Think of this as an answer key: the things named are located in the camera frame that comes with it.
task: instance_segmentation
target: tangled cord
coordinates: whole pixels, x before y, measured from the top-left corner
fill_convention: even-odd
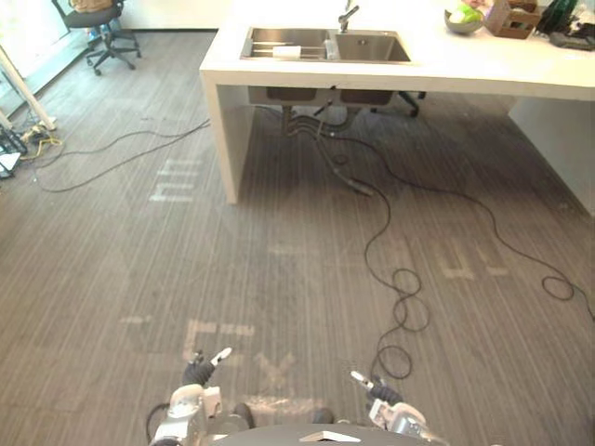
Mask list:
[[[328,138],[334,139],[334,140],[339,140],[339,141],[348,141],[348,142],[354,142],[357,144],[361,144],[363,146],[365,146],[366,148],[368,148],[369,150],[371,150],[376,156],[377,158],[381,161],[381,163],[383,164],[385,170],[387,171],[387,173],[399,180],[400,182],[402,182],[404,185],[410,186],[412,188],[415,189],[419,189],[419,190],[425,190],[428,192],[434,192],[434,193],[440,193],[443,195],[452,195],[458,198],[462,198],[464,200],[467,200],[468,202],[474,203],[477,206],[481,207],[482,210],[484,210],[486,212],[486,214],[489,216],[490,218],[490,223],[492,226],[492,232],[494,233],[496,239],[504,246],[506,246],[510,251],[512,251],[513,253],[515,253],[518,256],[524,257],[527,260],[530,260],[532,262],[535,262],[551,271],[553,271],[554,273],[557,274],[557,276],[554,275],[547,275],[544,276],[541,280],[541,286],[544,289],[544,291],[546,293],[548,293],[548,295],[554,299],[557,300],[561,300],[561,301],[569,301],[572,300],[573,297],[575,297],[576,293],[579,293],[583,296],[583,298],[585,299],[585,303],[586,303],[586,307],[587,307],[587,311],[588,314],[591,317],[592,321],[595,321],[595,314],[593,314],[593,310],[591,309],[590,305],[588,304],[588,299],[587,299],[587,294],[585,293],[585,291],[580,288],[578,285],[576,285],[575,283],[571,282],[568,277],[562,272],[560,271],[558,268],[554,267],[553,265],[551,265],[550,263],[546,262],[545,260],[541,260],[540,258],[537,258],[535,256],[531,256],[529,254],[526,254],[525,252],[521,251],[520,249],[514,247],[512,244],[510,244],[509,242],[507,242],[501,235],[500,235],[500,231],[498,229],[498,225],[497,225],[497,221],[496,221],[496,215],[494,214],[494,211],[492,211],[492,209],[490,209],[486,204],[484,204],[483,202],[481,202],[480,200],[471,197],[470,195],[467,195],[466,193],[463,192],[457,192],[454,190],[444,190],[444,189],[439,189],[439,188],[433,188],[433,187],[429,187],[429,186],[424,186],[421,184],[417,184],[413,181],[407,180],[403,177],[400,177],[399,175],[395,174],[392,169],[389,166],[389,162],[387,161],[387,159],[385,158],[385,156],[372,144],[362,141],[360,139],[357,138],[346,138],[346,137],[332,137],[329,136]],[[568,289],[568,294],[567,295],[557,295],[556,293],[554,293],[551,288],[548,287],[548,283],[549,282],[558,282],[558,283],[562,283],[564,285],[566,285],[567,289]]]
[[[456,197],[462,198],[464,200],[467,200],[468,202],[474,203],[474,204],[478,205],[479,207],[481,207],[489,216],[492,231],[493,231],[496,239],[501,244],[506,246],[510,251],[517,254],[518,256],[524,257],[532,262],[535,262],[541,266],[544,266],[547,269],[549,269],[557,274],[557,276],[547,275],[542,278],[541,286],[544,289],[544,291],[550,297],[560,300],[560,301],[563,301],[563,302],[572,300],[573,297],[577,293],[581,294],[583,296],[583,298],[585,299],[587,311],[591,317],[591,320],[595,321],[595,315],[593,314],[593,311],[588,303],[587,294],[580,287],[578,287],[576,284],[572,283],[566,277],[566,275],[563,272],[561,272],[558,268],[554,267],[550,263],[548,263],[544,260],[541,260],[535,256],[526,254],[525,252],[521,251],[520,249],[514,247],[509,242],[507,242],[500,235],[500,232],[499,232],[498,226],[497,226],[496,216],[495,216],[494,212],[486,204],[484,204],[483,202],[479,201],[478,199],[473,198],[473,197],[471,197],[465,193],[462,193],[462,192],[428,187],[428,186],[417,184],[417,183],[407,180],[403,177],[400,177],[399,175],[397,175],[396,173],[394,173],[392,171],[385,156],[375,146],[373,146],[372,144],[369,144],[365,141],[362,141],[357,138],[336,137],[334,135],[322,134],[322,136],[324,138],[328,138],[328,139],[333,139],[333,140],[337,140],[337,141],[347,141],[347,142],[357,143],[357,144],[361,144],[361,145],[365,146],[367,149],[371,150],[377,156],[377,158],[381,161],[384,168],[386,169],[386,171],[388,172],[388,174],[391,177],[397,179],[398,181],[400,181],[401,183],[403,183],[406,186],[409,186],[409,187],[415,188],[415,189],[419,189],[419,190],[425,190],[425,191],[439,193],[439,194],[456,196]],[[349,161],[349,158],[347,156],[341,154],[341,155],[336,155],[336,157],[334,157],[333,160],[338,165],[344,165]],[[404,348],[402,348],[396,344],[387,344],[387,345],[383,346],[384,341],[388,336],[392,335],[393,333],[395,333],[401,329],[405,330],[406,332],[410,332],[410,333],[418,333],[418,332],[425,330],[430,325],[431,312],[430,312],[430,308],[426,305],[426,303],[418,297],[418,294],[422,289],[422,281],[419,278],[419,275],[415,271],[413,271],[411,269],[407,269],[407,268],[397,268],[391,274],[391,277],[390,277],[391,282],[387,282],[386,280],[382,279],[377,274],[377,272],[374,270],[374,268],[371,266],[370,261],[369,261],[370,248],[374,244],[374,242],[376,240],[378,240],[388,230],[390,223],[392,221],[392,210],[391,210],[391,206],[390,206],[390,201],[389,201],[388,197],[382,192],[382,190],[380,190],[379,188],[375,187],[372,184],[361,181],[360,179],[357,179],[357,181],[359,181],[360,183],[364,184],[365,186],[367,186],[368,188],[373,190],[380,197],[382,203],[384,203],[384,205],[386,206],[386,212],[387,212],[387,217],[386,217],[384,225],[367,242],[367,244],[365,246],[365,249],[364,249],[365,265],[366,265],[367,269],[370,271],[370,274],[374,277],[374,279],[377,282],[379,282],[380,284],[382,284],[383,286],[385,286],[387,288],[390,288],[391,290],[396,292],[397,295],[399,296],[397,298],[397,300],[395,301],[394,306],[392,307],[392,317],[395,320],[396,325],[391,327],[386,332],[384,332],[378,339],[376,354],[375,354],[375,357],[372,360],[372,364],[370,366],[370,376],[374,375],[374,370],[377,367],[377,365],[379,365],[385,374],[387,374],[391,378],[401,380],[401,379],[405,379],[406,377],[408,377],[413,371],[413,361],[411,359],[411,355]],[[406,291],[401,286],[399,286],[397,284],[397,276],[399,276],[402,273],[410,274],[415,279],[416,288],[413,291]],[[558,295],[558,294],[554,293],[554,291],[552,291],[551,288],[549,288],[549,286],[548,286],[548,283],[550,283],[550,282],[558,282],[558,283],[562,283],[562,284],[566,285],[566,287],[568,289],[568,293],[566,295]],[[410,299],[415,299],[417,303],[421,304],[423,309],[425,310],[425,313],[426,313],[426,320],[419,327],[411,327],[406,324],[407,317],[408,317],[408,310],[407,310],[406,302],[408,302]],[[404,372],[395,373],[386,364],[386,362],[383,360],[383,355],[388,351],[397,352],[403,358],[403,361],[407,364]]]
[[[410,332],[410,333],[418,333],[418,332],[425,330],[428,327],[428,325],[430,325],[431,312],[430,312],[430,308],[426,305],[426,303],[418,297],[418,294],[422,289],[422,282],[421,282],[421,278],[415,271],[413,271],[412,269],[409,269],[409,268],[394,269],[392,271],[392,274],[390,275],[390,282],[387,282],[384,279],[382,279],[382,277],[380,277],[380,275],[372,267],[372,265],[370,263],[370,256],[369,256],[370,248],[375,243],[375,241],[378,240],[380,237],[382,237],[382,235],[384,235],[384,233],[388,230],[390,223],[392,222],[392,208],[390,206],[389,198],[384,194],[384,192],[382,192],[382,190],[380,190],[379,188],[377,188],[376,186],[374,186],[370,183],[361,181],[360,179],[358,179],[358,181],[363,183],[365,186],[367,186],[371,190],[373,190],[378,195],[378,197],[380,197],[382,203],[384,203],[384,205],[386,206],[386,219],[385,219],[384,225],[365,244],[365,248],[364,248],[365,266],[367,267],[368,271],[370,271],[370,274],[372,275],[372,277],[378,283],[393,290],[399,296],[397,298],[397,300],[395,301],[394,305],[392,306],[392,317],[393,317],[394,321],[396,322],[396,325],[394,327],[390,328],[389,330],[387,330],[386,332],[384,332],[384,334],[382,334],[380,336],[380,338],[378,339],[377,346],[376,346],[376,355],[372,361],[372,365],[370,366],[369,376],[374,375],[374,369],[376,368],[376,366],[378,364],[378,365],[380,365],[382,370],[391,378],[405,379],[413,372],[413,361],[411,360],[411,355],[409,355],[409,353],[404,348],[399,347],[397,345],[389,344],[386,346],[382,346],[382,344],[387,337],[389,337],[390,335],[392,335],[393,333],[395,333],[401,329],[405,330],[406,332]],[[415,279],[416,287],[413,291],[404,290],[402,287],[400,287],[397,284],[397,276],[399,276],[403,273],[409,274]],[[412,326],[407,325],[409,311],[407,309],[406,303],[410,299],[415,299],[417,303],[421,304],[425,310],[425,313],[426,313],[425,321],[419,327],[412,327]],[[403,357],[403,360],[406,363],[405,372],[397,374],[397,373],[393,372],[387,366],[386,362],[384,362],[384,360],[382,359],[382,355],[383,355],[383,353],[385,353],[388,350],[396,351]]]

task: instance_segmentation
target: bowl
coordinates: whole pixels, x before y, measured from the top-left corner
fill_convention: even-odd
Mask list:
[[[483,20],[470,21],[469,23],[453,23],[450,21],[451,13],[444,11],[444,23],[450,31],[457,34],[471,34],[482,28]]]

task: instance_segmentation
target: black cable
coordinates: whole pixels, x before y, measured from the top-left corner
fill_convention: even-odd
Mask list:
[[[208,119],[203,121],[202,124],[198,125],[199,127],[202,125],[205,125],[206,123],[208,123]],[[71,155],[92,155],[95,153],[99,153],[101,151],[106,151],[109,148],[113,147],[116,143],[120,142],[123,139],[126,138],[130,138],[130,137],[135,137],[137,135],[153,135],[155,137],[159,137],[159,138],[179,138],[179,137],[186,137],[189,135],[189,133],[193,132],[195,129],[191,129],[189,131],[183,132],[183,133],[179,133],[179,134],[173,134],[173,135],[168,135],[168,134],[163,134],[163,133],[159,133],[159,132],[154,132],[152,130],[139,130],[138,132],[131,132],[131,133],[126,133],[124,135],[122,135],[121,137],[118,137],[116,139],[114,139],[112,142],[110,142],[107,146],[103,146],[100,147],[99,149],[94,149],[92,151],[69,151],[64,153],[64,147],[62,148],[62,150],[60,151],[60,153],[52,158],[50,158],[50,161],[44,165],[41,166],[37,166],[37,169],[45,169],[46,167],[49,167],[50,165],[52,165],[53,163],[55,163],[59,158],[64,158],[66,156],[71,156]]]
[[[191,134],[193,134],[193,133],[195,133],[195,132],[197,132],[199,130],[202,130],[204,128],[207,128],[209,126],[210,126],[210,123],[209,123],[209,120],[207,119],[207,120],[203,121],[200,125],[196,126],[195,128],[193,128],[193,129],[191,129],[191,130],[189,130],[189,131],[187,131],[185,133],[180,134],[179,136],[177,136],[176,138],[172,139],[171,141],[169,141],[169,142],[167,142],[165,144],[161,144],[159,146],[153,147],[152,149],[149,149],[149,150],[144,151],[142,153],[137,153],[136,155],[131,156],[130,158],[122,161],[121,163],[115,164],[112,167],[110,167],[110,168],[108,168],[108,169],[106,169],[106,170],[104,170],[102,172],[99,172],[95,176],[90,177],[90,178],[86,179],[85,181],[83,181],[81,183],[77,183],[77,184],[74,184],[72,186],[69,186],[68,188],[63,188],[63,189],[48,189],[48,188],[46,188],[45,186],[43,186],[41,184],[41,181],[39,180],[39,178],[37,176],[37,168],[46,168],[46,167],[48,167],[50,164],[55,163],[59,159],[60,156],[61,156],[61,158],[64,158],[65,156],[68,156],[68,155],[74,155],[74,154],[90,154],[90,153],[97,153],[98,151],[105,151],[105,150],[109,149],[111,146],[113,146],[113,144],[115,144],[119,140],[121,140],[123,138],[127,138],[127,137],[131,136],[132,134],[127,134],[127,135],[124,135],[122,137],[119,137],[119,138],[115,139],[114,141],[112,141],[112,143],[110,143],[108,146],[105,146],[105,147],[103,147],[101,149],[97,149],[95,151],[83,151],[83,152],[80,152],[80,151],[69,151],[69,152],[63,153],[63,154],[60,154],[59,153],[49,163],[44,164],[41,167],[33,166],[33,177],[34,177],[35,182],[39,186],[39,188],[41,190],[43,190],[44,192],[63,193],[63,192],[69,192],[71,190],[76,190],[76,189],[82,188],[83,186],[86,186],[87,184],[91,183],[92,181],[95,181],[98,178],[104,177],[105,175],[109,174],[113,170],[115,170],[115,169],[117,169],[119,167],[122,167],[125,164],[131,163],[132,161],[134,161],[134,160],[136,160],[136,159],[138,159],[138,158],[140,158],[142,156],[148,155],[149,153],[153,153],[154,151],[159,151],[161,149],[164,149],[166,147],[169,147],[169,146],[177,143],[178,141],[183,140],[184,138],[188,137],[189,135],[191,135]]]
[[[497,225],[497,221],[496,221],[496,215],[494,214],[494,212],[492,211],[492,209],[490,209],[486,204],[484,204],[483,202],[479,201],[476,198],[471,197],[470,195],[467,195],[466,193],[463,192],[458,192],[458,191],[454,191],[454,190],[443,190],[443,189],[439,189],[439,188],[433,188],[433,187],[429,187],[429,186],[424,186],[421,184],[417,184],[413,181],[410,181],[408,179],[405,179],[403,177],[400,177],[399,175],[395,174],[392,169],[390,168],[389,162],[387,161],[387,159],[384,157],[384,155],[372,144],[362,141],[360,139],[357,138],[347,138],[347,137],[336,137],[336,136],[329,136],[329,135],[323,135],[325,138],[331,138],[337,141],[348,141],[348,142],[354,142],[357,144],[361,144],[363,146],[365,146],[367,149],[369,149],[370,151],[372,151],[377,157],[378,159],[382,162],[382,164],[384,165],[384,168],[386,169],[386,171],[389,173],[389,175],[397,180],[399,180],[400,182],[402,182],[403,184],[410,186],[412,188],[415,189],[419,189],[419,190],[425,190],[425,191],[429,191],[429,192],[434,192],[434,193],[439,193],[439,194],[444,194],[444,195],[452,195],[452,196],[456,196],[459,198],[462,198],[464,200],[467,200],[471,203],[474,203],[476,205],[478,205],[479,207],[481,207],[489,216],[491,224],[492,224],[492,231],[494,232],[494,235],[496,237],[496,239],[504,246],[506,246],[510,251],[512,251],[513,253],[515,253],[518,256],[524,257],[532,262],[535,262],[543,267],[546,267],[547,269],[554,271],[556,274],[558,274],[557,276],[554,275],[547,275],[544,276],[541,280],[541,286],[542,288],[545,290],[546,293],[548,293],[548,295],[554,299],[557,300],[561,300],[561,301],[569,301],[571,300],[576,293],[579,293],[583,296],[583,298],[585,299],[585,304],[587,306],[587,311],[588,314],[591,317],[592,321],[595,321],[595,314],[593,314],[593,310],[591,309],[589,303],[588,303],[588,298],[587,298],[587,294],[585,293],[585,291],[583,291],[579,286],[577,286],[575,283],[570,282],[570,280],[566,277],[566,275],[561,272],[558,268],[554,267],[553,265],[551,265],[550,263],[546,262],[545,260],[541,260],[540,258],[537,258],[535,256],[531,256],[529,254],[526,254],[525,252],[521,251],[520,249],[512,246],[509,242],[507,242],[501,235],[498,229],[498,225]],[[567,286],[568,288],[568,295],[557,295],[555,294],[553,291],[551,291],[550,288],[548,288],[548,283],[549,282],[559,282],[559,283],[563,283],[564,285]]]
[[[404,348],[397,346],[395,344],[387,344],[387,345],[383,346],[383,342],[385,341],[385,339],[387,337],[389,337],[390,335],[396,333],[397,331],[399,331],[401,329],[403,329],[407,332],[410,332],[410,333],[418,333],[418,332],[425,330],[430,325],[431,312],[430,312],[430,308],[426,305],[426,303],[418,297],[418,294],[422,289],[422,282],[421,282],[421,278],[419,277],[419,274],[417,274],[415,271],[413,271],[412,269],[409,269],[409,268],[397,268],[392,271],[392,274],[390,275],[390,282],[387,282],[386,280],[382,279],[377,274],[377,272],[374,270],[374,268],[370,264],[370,258],[369,258],[370,248],[372,247],[374,242],[376,240],[378,240],[382,235],[384,235],[384,233],[389,228],[390,223],[392,222],[392,208],[390,206],[390,201],[389,201],[388,197],[384,194],[384,192],[382,192],[382,190],[380,190],[376,186],[374,186],[370,183],[367,183],[365,181],[362,181],[360,179],[357,179],[357,181],[361,182],[366,187],[373,190],[378,195],[378,197],[380,197],[382,203],[384,203],[384,205],[386,206],[386,219],[385,219],[384,224],[382,225],[380,230],[376,234],[374,234],[372,236],[372,238],[370,238],[370,240],[368,240],[368,242],[365,244],[365,248],[364,248],[365,266],[367,267],[368,271],[370,271],[370,274],[372,275],[372,277],[378,283],[393,290],[399,296],[397,298],[397,300],[395,301],[394,305],[392,306],[392,317],[393,317],[394,321],[396,322],[396,325],[394,327],[389,328],[389,330],[384,332],[378,339],[378,342],[376,345],[376,354],[374,356],[374,359],[372,360],[372,365],[370,366],[369,376],[374,376],[374,369],[376,368],[376,366],[378,364],[378,365],[380,365],[380,368],[384,371],[384,373],[387,374],[388,376],[390,376],[391,378],[405,379],[413,372],[413,361],[411,359],[411,355],[409,355],[407,350],[405,350]],[[415,278],[416,288],[413,291],[404,290],[402,287],[397,285],[397,276],[402,273],[411,274]],[[420,325],[418,327],[411,327],[411,326],[406,325],[407,318],[409,316],[409,312],[408,312],[407,306],[405,304],[409,299],[415,299],[425,309],[426,320],[424,321],[424,323],[422,325]],[[400,316],[399,308],[403,308],[403,316]],[[383,355],[383,353],[385,353],[386,351],[389,351],[389,350],[396,350],[401,354],[401,356],[403,356],[403,360],[407,364],[405,372],[397,374],[394,371],[392,371],[387,366],[387,364],[384,362],[384,360],[382,359],[382,355]]]
[[[152,441],[152,435],[151,435],[151,420],[152,420],[152,418],[155,416],[156,413],[158,413],[160,411],[166,411],[167,409],[169,409],[169,403],[162,402],[160,404],[157,404],[155,407],[153,407],[151,409],[151,411],[149,412],[149,414],[147,415],[147,418],[145,420],[145,435],[147,436],[147,444],[151,444],[151,441]]]

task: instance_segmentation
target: sink basin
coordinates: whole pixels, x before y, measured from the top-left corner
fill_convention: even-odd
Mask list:
[[[324,60],[324,41],[328,39],[328,30],[255,28],[249,34],[246,43],[250,47],[245,53],[249,58],[273,58],[276,46],[300,46],[299,59]]]
[[[397,33],[353,32],[335,35],[340,60],[360,62],[409,62]]]
[[[246,38],[242,59],[263,58],[357,63],[411,61],[399,35],[393,32],[253,28]]]

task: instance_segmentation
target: power cable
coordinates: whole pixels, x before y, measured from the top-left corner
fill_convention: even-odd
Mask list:
[[[384,341],[390,335],[396,333],[399,330],[404,330],[404,331],[410,332],[410,333],[418,333],[418,332],[425,330],[430,325],[431,312],[430,312],[430,308],[428,307],[428,305],[423,300],[421,300],[421,298],[419,298],[419,296],[418,296],[419,292],[421,292],[421,290],[422,290],[423,285],[422,285],[421,278],[419,277],[419,274],[417,274],[417,272],[415,272],[409,268],[396,268],[392,271],[392,273],[390,275],[390,282],[387,282],[382,277],[380,277],[380,275],[372,267],[372,265],[370,263],[370,257],[369,257],[370,248],[374,245],[374,243],[380,237],[382,237],[382,235],[384,235],[384,233],[390,227],[390,223],[392,222],[392,208],[390,206],[389,198],[386,196],[386,194],[382,190],[380,190],[379,188],[377,188],[376,186],[374,186],[368,182],[362,181],[361,179],[357,179],[357,181],[364,184],[367,188],[373,190],[377,194],[377,196],[380,197],[382,203],[384,203],[384,205],[386,207],[386,218],[385,218],[384,224],[382,225],[380,230],[378,230],[365,244],[365,248],[364,248],[365,266],[367,267],[367,269],[370,272],[370,274],[372,275],[372,277],[378,283],[391,289],[398,296],[398,298],[395,300],[394,305],[392,306],[392,318],[394,319],[396,325],[389,328],[389,330],[384,332],[378,339],[377,346],[376,346],[376,355],[372,360],[372,364],[370,365],[369,376],[374,376],[374,370],[375,370],[377,364],[379,364],[380,367],[382,368],[382,370],[391,378],[405,379],[413,372],[413,361],[411,359],[411,355],[409,354],[409,352],[407,352],[407,350],[405,350],[404,348],[402,348],[400,346],[397,346],[396,344],[383,345]],[[397,277],[404,273],[411,275],[415,279],[416,287],[412,291],[407,291],[407,290],[403,289],[397,283]],[[407,325],[409,311],[406,306],[406,303],[410,299],[415,299],[416,302],[423,307],[423,309],[425,310],[425,313],[426,313],[425,321],[418,327],[412,327],[410,325],[409,326]],[[403,315],[400,315],[400,313],[399,313],[400,308],[403,308],[403,310],[402,310]],[[399,353],[400,356],[403,357],[403,360],[406,363],[405,372],[396,373],[387,366],[386,362],[384,362],[384,360],[382,359],[383,358],[382,355],[383,355],[383,353],[385,353],[389,350],[396,351]]]
[[[46,164],[44,164],[42,166],[35,166],[35,165],[33,165],[33,178],[34,178],[35,182],[37,183],[37,185],[39,186],[39,188],[41,190],[43,190],[44,192],[49,192],[49,193],[63,193],[63,192],[69,192],[71,190],[76,190],[76,189],[82,188],[83,186],[86,186],[87,184],[95,181],[96,179],[99,179],[101,177],[106,176],[107,174],[109,174],[113,170],[116,170],[117,168],[122,167],[123,165],[126,165],[128,163],[131,163],[131,162],[137,160],[138,158],[140,158],[142,156],[145,156],[145,155],[148,155],[148,154],[153,153],[155,151],[159,151],[159,150],[164,149],[166,147],[172,146],[173,144],[175,144],[175,143],[183,140],[184,138],[192,135],[193,133],[196,133],[197,131],[202,130],[204,128],[207,128],[209,126],[210,126],[210,122],[209,122],[208,119],[206,119],[201,124],[197,125],[195,128],[193,128],[193,129],[191,129],[191,130],[189,130],[187,132],[184,132],[182,134],[179,134],[179,135],[161,135],[161,134],[157,134],[156,132],[152,132],[150,130],[143,130],[143,131],[140,131],[140,132],[133,132],[133,133],[129,133],[129,134],[126,134],[126,135],[122,135],[121,137],[116,138],[114,141],[112,141],[107,146],[104,146],[104,147],[102,147],[100,149],[96,149],[96,150],[93,150],[93,151],[69,151],[69,152],[64,152],[64,150],[62,150],[58,155],[56,155],[53,159],[51,159],[49,161],[49,163],[46,163]],[[100,151],[106,151],[107,149],[109,149],[110,147],[112,147],[114,144],[116,144],[118,141],[120,141],[120,140],[122,140],[124,138],[129,138],[131,136],[140,135],[140,134],[152,134],[152,135],[156,135],[156,136],[161,136],[162,138],[174,138],[174,139],[172,139],[171,141],[168,141],[167,143],[160,144],[159,146],[153,147],[152,149],[149,149],[147,151],[144,151],[144,152],[141,152],[141,153],[137,153],[136,155],[133,155],[130,158],[128,158],[126,160],[123,160],[122,162],[120,162],[118,164],[115,164],[112,167],[110,167],[110,168],[108,168],[108,169],[106,169],[106,170],[104,170],[102,172],[99,172],[98,174],[94,175],[93,177],[90,177],[90,178],[86,179],[85,181],[83,181],[81,183],[74,184],[74,185],[69,186],[67,188],[50,189],[50,188],[45,187],[41,183],[41,181],[39,180],[39,177],[37,175],[37,170],[38,169],[44,169],[44,168],[52,165],[53,163],[55,163],[60,158],[64,158],[64,157],[70,156],[70,155],[89,155],[89,154],[93,154],[93,153],[98,153]]]
[[[458,192],[455,190],[444,190],[444,189],[440,189],[440,188],[433,188],[430,186],[425,186],[425,185],[415,183],[414,181],[405,179],[405,178],[397,175],[390,168],[389,162],[387,161],[386,157],[378,150],[378,148],[366,141],[360,140],[358,138],[337,137],[334,135],[324,135],[324,136],[326,138],[331,138],[336,141],[348,141],[348,142],[353,142],[353,143],[357,143],[357,144],[365,146],[367,149],[372,151],[376,155],[376,157],[381,161],[381,163],[383,164],[387,173],[391,177],[393,177],[393,178],[397,179],[398,181],[400,181],[401,183],[403,183],[404,185],[407,185],[411,188],[415,188],[415,189],[419,189],[419,190],[425,190],[428,192],[433,192],[433,193],[438,193],[438,194],[443,194],[443,195],[452,195],[452,196],[467,200],[468,202],[471,202],[471,203],[479,206],[489,216],[491,227],[492,227],[492,232],[494,233],[494,236],[496,237],[496,239],[502,245],[506,246],[511,252],[515,253],[516,255],[524,257],[527,260],[530,260],[532,262],[535,262],[535,263],[553,271],[555,274],[557,274],[557,276],[554,276],[554,275],[544,276],[541,280],[542,288],[544,289],[544,291],[546,293],[548,293],[548,295],[550,297],[557,299],[557,300],[561,300],[561,301],[569,301],[576,295],[576,293],[581,294],[583,296],[583,298],[585,299],[587,311],[591,317],[591,320],[595,321],[595,314],[593,314],[593,310],[591,309],[591,307],[588,303],[588,298],[587,298],[587,294],[585,293],[585,291],[583,291],[583,289],[580,288],[575,283],[571,282],[568,279],[568,277],[560,269],[554,267],[552,264],[546,262],[545,260],[537,258],[536,256],[531,256],[531,255],[525,253],[524,251],[521,251],[519,248],[517,248],[517,247],[513,246],[511,243],[507,242],[500,234],[500,231],[499,231],[498,225],[497,225],[496,215],[494,214],[494,211],[492,211],[492,209],[489,206],[487,206],[486,204],[484,204],[477,198],[471,197],[470,195],[468,195],[466,193]],[[557,295],[556,293],[554,293],[551,290],[551,288],[548,287],[548,283],[550,283],[550,282],[558,282],[558,283],[562,283],[562,284],[566,285],[566,287],[568,289],[567,295]]]

